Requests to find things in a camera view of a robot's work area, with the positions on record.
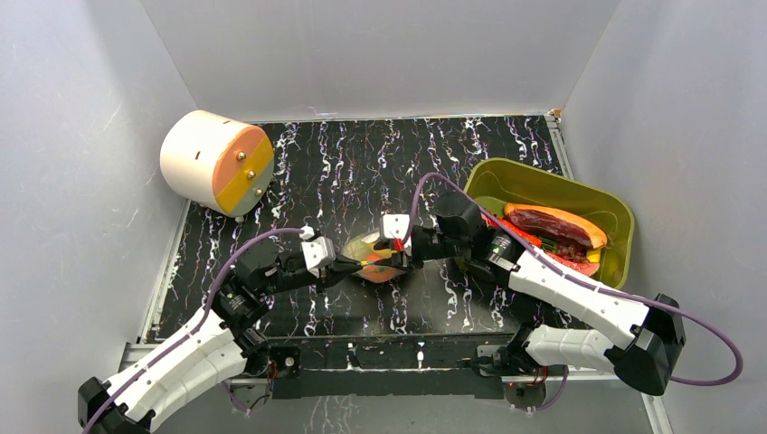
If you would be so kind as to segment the orange toy fruit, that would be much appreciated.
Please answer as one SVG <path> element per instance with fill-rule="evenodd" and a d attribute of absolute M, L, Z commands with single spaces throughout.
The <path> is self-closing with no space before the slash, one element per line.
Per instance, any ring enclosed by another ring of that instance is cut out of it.
<path fill-rule="evenodd" d="M 376 284 L 390 281 L 402 274 L 401 269 L 380 265 L 368 265 L 357 272 L 358 277 Z"/>

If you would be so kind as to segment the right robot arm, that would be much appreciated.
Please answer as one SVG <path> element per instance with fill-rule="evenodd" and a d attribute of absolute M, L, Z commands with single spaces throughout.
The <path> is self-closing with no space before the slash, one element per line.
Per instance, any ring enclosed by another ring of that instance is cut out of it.
<path fill-rule="evenodd" d="M 407 214 L 383 215 L 375 246 L 391 249 L 385 264 L 404 271 L 431 260 L 460 259 L 477 278 L 536 298 L 587 325 L 584 329 L 521 325 L 506 345 L 479 350 L 469 361 L 486 375 L 531 374 L 568 365 L 612 373 L 639 392 L 660 396 L 686 343 L 674 299 L 658 295 L 643 303 L 629 300 L 623 292 L 602 293 L 595 280 L 485 217 L 461 192 L 446 193 L 438 200 L 434 228 L 413 224 Z"/>

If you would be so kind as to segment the green toy cabbage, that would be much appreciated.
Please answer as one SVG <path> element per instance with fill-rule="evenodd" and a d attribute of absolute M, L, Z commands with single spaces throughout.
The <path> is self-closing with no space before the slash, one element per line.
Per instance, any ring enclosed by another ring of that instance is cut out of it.
<path fill-rule="evenodd" d="M 374 245 L 378 240 L 377 232 L 367 232 L 349 240 L 341 249 L 341 254 L 349 259 L 369 260 L 376 250 Z"/>

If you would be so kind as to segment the clear zip top bag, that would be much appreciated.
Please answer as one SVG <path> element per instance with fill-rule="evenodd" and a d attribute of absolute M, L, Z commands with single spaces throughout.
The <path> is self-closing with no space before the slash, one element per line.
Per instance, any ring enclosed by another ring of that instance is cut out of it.
<path fill-rule="evenodd" d="M 377 232 L 378 233 L 378 238 L 379 238 L 379 232 L 378 231 L 367 231 L 367 232 Z M 371 256 L 369 258 L 369 260 L 362 260 L 362 261 L 373 262 L 373 261 L 378 260 L 378 259 L 386 259 L 386 258 L 390 258 L 390 257 L 392 257 L 392 255 L 378 255 L 377 252 L 376 252 L 374 256 Z"/>

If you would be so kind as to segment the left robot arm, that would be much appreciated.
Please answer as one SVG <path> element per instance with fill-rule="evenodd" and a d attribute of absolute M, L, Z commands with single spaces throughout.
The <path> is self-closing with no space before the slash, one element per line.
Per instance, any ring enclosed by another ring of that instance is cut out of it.
<path fill-rule="evenodd" d="M 302 230 L 268 231 L 224 263 L 204 305 L 171 337 L 106 380 L 78 390 L 85 433 L 152 433 L 169 416 L 243 373 L 277 370 L 268 338 L 256 325 L 268 299 L 313 286 L 326 289 L 369 266 L 337 252 L 331 240 Z"/>

